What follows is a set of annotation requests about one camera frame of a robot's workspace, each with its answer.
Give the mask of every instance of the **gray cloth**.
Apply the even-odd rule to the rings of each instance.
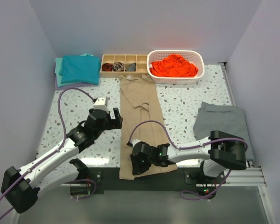
[[[246,159],[254,161],[244,112],[237,106],[211,105],[202,102],[198,109],[193,131],[197,140],[209,136],[211,131],[219,130],[243,138],[248,143]]]
[[[126,71],[136,71],[136,63],[132,63],[127,69]]]

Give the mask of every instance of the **cable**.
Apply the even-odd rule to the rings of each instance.
[[[0,220],[3,219],[4,216],[6,216],[9,212],[11,212],[14,208],[11,207],[9,210],[7,210],[2,216],[0,216]]]
[[[65,127],[65,123],[64,123],[64,120],[63,120],[63,117],[62,117],[62,114],[61,114],[61,109],[60,109],[60,101],[61,101],[61,97],[62,95],[67,91],[67,90],[78,90],[84,94],[86,94],[89,98],[92,99],[92,101],[95,101],[95,99],[89,95],[89,93],[81,90],[81,89],[78,89],[78,88],[69,88],[69,89],[66,89],[64,91],[62,91],[60,94],[59,94],[59,98],[58,98],[58,101],[57,101],[57,105],[58,105],[58,114],[60,116],[60,120],[61,120],[61,123],[62,123],[62,127],[63,127],[63,141],[62,143],[60,144],[60,146],[58,147],[57,150],[55,150],[54,152],[50,153],[49,155],[45,156],[43,159],[39,160],[37,163],[35,163],[32,167],[30,167],[30,170],[33,170],[35,167],[37,167],[39,164],[41,164],[42,162],[44,162],[45,160],[47,160],[49,157],[53,156],[55,153],[57,153],[65,144],[65,140],[66,140],[66,127]],[[4,193],[2,195],[0,195],[0,201],[5,197],[5,195],[17,184],[19,183],[29,172],[26,171],[23,175],[21,175],[21,177],[19,177],[12,185],[10,185],[9,188],[7,188],[6,191],[4,191]]]
[[[131,142],[131,139],[132,139],[132,136],[134,134],[134,132],[136,131],[136,129],[140,126],[140,125],[143,125],[145,123],[149,123],[149,122],[152,122],[152,123],[156,123],[158,125],[160,125],[164,131],[165,131],[165,134],[167,135],[167,138],[170,142],[170,144],[176,148],[176,149],[180,149],[180,150],[185,150],[185,149],[194,149],[194,148],[199,148],[201,147],[200,145],[196,145],[196,146],[190,146],[190,147],[178,147],[176,144],[174,144],[174,142],[171,140],[170,136],[169,136],[169,133],[168,131],[166,130],[166,127],[159,121],[156,121],[156,120],[146,120],[146,121],[143,121],[141,123],[139,123],[132,131],[131,135],[130,135],[130,138],[129,138],[129,142]],[[243,139],[240,139],[240,138],[222,138],[222,139],[216,139],[216,140],[212,140],[212,141],[209,141],[209,142],[205,142],[202,144],[202,146],[206,146],[206,145],[209,145],[209,144],[212,144],[212,143],[216,143],[216,142],[222,142],[222,141],[239,141],[241,143],[243,143],[245,145],[245,151],[247,151],[248,149],[248,143],[245,142]]]
[[[72,181],[71,183],[79,183],[79,182],[84,182],[84,181],[93,183],[93,185],[94,185],[93,191],[91,192],[91,194],[88,194],[88,195],[86,195],[86,196],[83,196],[83,197],[75,197],[75,196],[72,196],[73,198],[75,198],[75,199],[77,199],[77,200],[86,199],[86,198],[91,197],[91,196],[94,194],[94,192],[96,191],[96,189],[97,189],[97,184],[96,184],[93,180],[90,180],[90,179],[75,180],[75,181]]]
[[[87,187],[87,189],[90,191],[91,189],[90,189],[90,185],[89,185],[89,181],[88,182],[86,182],[86,187]]]
[[[131,135],[130,135],[130,138],[129,138],[129,142],[131,142],[131,139],[132,139],[132,136],[135,132],[135,130],[140,126],[140,125],[143,125],[145,123],[148,123],[148,122],[152,122],[152,123],[156,123],[158,125],[160,125],[166,135],[167,135],[167,138],[169,140],[169,142],[171,143],[171,145],[174,147],[174,148],[177,148],[177,149],[180,149],[180,150],[185,150],[185,149],[194,149],[194,148],[199,148],[201,147],[200,145],[196,145],[196,146],[190,146],[190,147],[178,147],[177,145],[174,144],[174,142],[171,140],[170,136],[169,136],[169,133],[168,131],[166,130],[165,126],[160,123],[159,121],[156,121],[156,120],[147,120],[147,121],[143,121],[141,123],[139,123],[132,131]],[[209,141],[209,142],[205,142],[202,144],[202,146],[206,146],[206,145],[209,145],[209,144],[212,144],[212,143],[217,143],[217,142],[222,142],[222,141],[239,141],[241,143],[243,143],[245,145],[245,151],[247,151],[248,149],[248,144],[247,142],[245,142],[243,139],[239,139],[239,138],[222,138],[222,139],[216,139],[216,140],[212,140],[212,141]],[[227,175],[225,176],[225,178],[222,180],[222,182],[218,185],[218,187],[216,187],[211,193],[209,193],[208,195],[205,195],[205,196],[202,196],[200,198],[187,198],[185,196],[183,196],[183,193],[191,193],[191,194],[194,194],[194,195],[197,195],[197,196],[200,196],[199,194],[197,194],[196,192],[194,191],[189,191],[189,190],[183,190],[180,192],[180,196],[181,198],[185,199],[185,200],[201,200],[201,199],[208,199],[210,198],[214,193],[216,193],[216,191],[222,186],[222,184],[226,181],[227,177],[229,176],[231,170],[228,171]]]
[[[198,201],[198,200],[201,200],[201,199],[208,199],[210,198],[213,194],[215,194],[219,188],[225,183],[226,179],[228,178],[229,174],[231,173],[231,169],[228,171],[228,173],[226,174],[226,176],[223,178],[222,182],[212,191],[210,192],[208,195],[205,195],[205,196],[200,196],[200,197],[197,197],[197,198],[188,198],[188,197],[185,197],[183,194],[184,193],[191,193],[191,194],[194,194],[194,195],[198,195],[196,192],[194,191],[190,191],[190,190],[182,190],[180,193],[179,193],[179,196],[182,198],[182,199],[185,199],[185,200],[190,200],[190,201]]]

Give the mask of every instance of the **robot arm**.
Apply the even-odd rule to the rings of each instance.
[[[113,109],[115,119],[112,119],[107,104],[107,97],[97,98],[93,105],[94,109],[89,110],[87,120],[82,121],[66,135],[65,144],[62,148],[59,149],[61,141],[46,154],[20,169],[10,167],[5,171],[1,187],[2,193],[24,173],[28,172],[25,178],[21,179],[5,196],[18,213],[23,213],[34,205],[39,191],[43,192],[45,189],[47,191],[62,183],[76,179],[77,171],[56,175],[56,168],[61,163],[91,146],[103,131],[121,129],[123,119],[119,114],[118,108]],[[30,169],[34,164],[42,161],[52,153],[54,153],[52,156],[41,162],[34,169]]]
[[[223,138],[237,138],[220,131],[212,131],[210,137],[196,142],[180,145],[181,148],[197,146],[193,149],[179,150],[170,144],[157,147],[134,139],[129,146],[133,147],[130,155],[133,165],[133,175],[140,175],[149,170],[151,165],[167,167],[183,160],[203,159],[201,169],[206,177],[217,177],[225,169],[246,169],[245,145],[239,141],[218,141]]]

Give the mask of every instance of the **beige pants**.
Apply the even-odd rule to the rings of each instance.
[[[130,79],[121,77],[120,86],[120,114],[123,117],[123,124],[121,128],[119,178],[133,180],[138,176],[176,170],[176,165],[169,165],[165,168],[152,165],[147,172],[137,176],[132,175],[133,167],[130,159],[132,148],[126,145],[132,130],[142,121],[156,120],[162,124],[164,124],[164,121],[155,84],[150,77],[131,77]],[[132,139],[139,139],[155,147],[169,143],[163,128],[156,123],[141,125],[135,131]]]

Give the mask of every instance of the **folded clothing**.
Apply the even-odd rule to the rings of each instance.
[[[221,131],[243,138],[248,143],[246,159],[254,161],[244,112],[237,106],[211,105],[202,102],[198,109],[193,131],[197,140],[210,135],[211,131]]]
[[[136,63],[132,63],[127,69],[126,71],[136,71]]]
[[[102,71],[112,71],[113,70],[113,64],[111,63],[104,63],[102,65]]]
[[[61,83],[89,83],[98,85],[100,62],[94,56],[63,56]]]
[[[73,84],[67,84],[67,85],[63,85],[61,87],[58,87],[57,78],[55,78],[55,90],[66,90],[66,89],[70,89],[70,88],[86,87],[86,86],[90,86],[90,85],[92,85],[92,84],[89,84],[89,83],[73,83]]]
[[[194,77],[198,68],[183,56],[171,54],[162,61],[152,62],[150,72],[158,77]]]
[[[82,54],[81,56],[93,56],[89,54]],[[83,83],[61,83],[62,75],[60,74],[61,68],[62,68],[62,57],[57,57],[55,59],[55,74],[56,74],[56,81],[55,81],[55,89],[67,89],[67,88],[73,88],[73,87],[83,87],[83,86],[89,86],[90,84],[83,84]]]
[[[114,71],[124,71],[125,70],[125,64],[123,64],[121,62],[114,62],[113,70]]]

